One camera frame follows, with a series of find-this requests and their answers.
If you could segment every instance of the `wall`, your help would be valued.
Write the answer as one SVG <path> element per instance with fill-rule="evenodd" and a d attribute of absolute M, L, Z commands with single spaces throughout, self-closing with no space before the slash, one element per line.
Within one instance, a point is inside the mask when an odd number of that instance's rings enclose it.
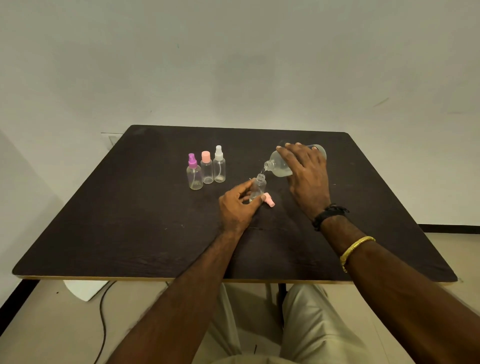
<path fill-rule="evenodd" d="M 476 0 L 10 1 L 0 128 L 63 202 L 105 155 L 99 133 L 130 124 L 346 131 L 418 223 L 480 225 L 479 13 Z"/>
<path fill-rule="evenodd" d="M 63 204 L 0 132 L 0 306 L 20 279 L 12 269 Z"/>

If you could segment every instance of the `person's left arm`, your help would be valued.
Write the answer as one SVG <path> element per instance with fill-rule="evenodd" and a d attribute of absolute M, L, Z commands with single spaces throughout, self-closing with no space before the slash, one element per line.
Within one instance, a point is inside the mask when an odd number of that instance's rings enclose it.
<path fill-rule="evenodd" d="M 248 205 L 252 180 L 219 198 L 222 229 L 200 257 L 157 299 L 107 361 L 191 363 L 216 306 L 220 283 L 245 229 L 265 200 Z"/>

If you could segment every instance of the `cable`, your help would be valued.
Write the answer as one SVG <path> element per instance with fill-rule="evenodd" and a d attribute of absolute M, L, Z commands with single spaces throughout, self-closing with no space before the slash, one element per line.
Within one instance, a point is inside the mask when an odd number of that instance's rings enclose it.
<path fill-rule="evenodd" d="M 102 294 L 102 298 L 100 299 L 100 318 L 102 320 L 102 326 L 103 326 L 103 340 L 102 340 L 102 346 L 100 347 L 100 351 L 98 352 L 98 355 L 96 356 L 96 359 L 93 364 L 96 364 L 98 362 L 98 359 L 100 359 L 100 355 L 102 355 L 103 347 L 105 346 L 105 340 L 107 339 L 107 326 L 105 325 L 105 318 L 103 317 L 103 299 L 105 298 L 105 295 L 107 294 L 108 290 L 116 283 L 117 281 L 114 280 L 112 284 L 110 284 L 105 292 Z"/>

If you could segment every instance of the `black baseboard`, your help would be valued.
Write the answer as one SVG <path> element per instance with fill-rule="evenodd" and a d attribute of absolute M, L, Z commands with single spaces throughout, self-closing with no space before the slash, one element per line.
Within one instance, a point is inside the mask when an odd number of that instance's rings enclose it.
<path fill-rule="evenodd" d="M 441 232 L 445 234 L 480 234 L 480 226 L 476 225 L 432 225 L 419 224 L 423 232 Z"/>
<path fill-rule="evenodd" d="M 419 224 L 419 226 L 424 232 L 441 232 L 447 234 L 480 234 L 480 226 L 473 225 Z M 38 282 L 38 280 L 34 279 L 22 280 L 7 301 L 5 301 L 3 306 L 0 307 L 0 335 L 11 323 Z"/>
<path fill-rule="evenodd" d="M 36 279 L 23 279 L 2 307 L 0 307 L 0 336 L 11 323 L 20 308 L 22 308 L 38 282 L 40 281 Z"/>

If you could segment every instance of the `pink bottle cap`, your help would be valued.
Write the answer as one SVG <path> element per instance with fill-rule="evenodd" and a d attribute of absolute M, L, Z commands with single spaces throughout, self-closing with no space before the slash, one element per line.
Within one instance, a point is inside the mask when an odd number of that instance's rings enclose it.
<path fill-rule="evenodd" d="M 212 159 L 210 158 L 210 152 L 208 150 L 202 152 L 202 162 L 210 163 Z"/>
<path fill-rule="evenodd" d="M 188 166 L 193 170 L 198 166 L 197 160 L 195 159 L 195 154 L 193 153 L 188 154 Z"/>
<path fill-rule="evenodd" d="M 270 207 L 275 206 L 275 202 L 273 202 L 272 197 L 270 196 L 270 194 L 269 194 L 268 192 L 265 192 L 264 195 L 265 195 L 265 197 L 266 197 L 266 199 L 265 199 L 264 202 L 267 203 Z"/>

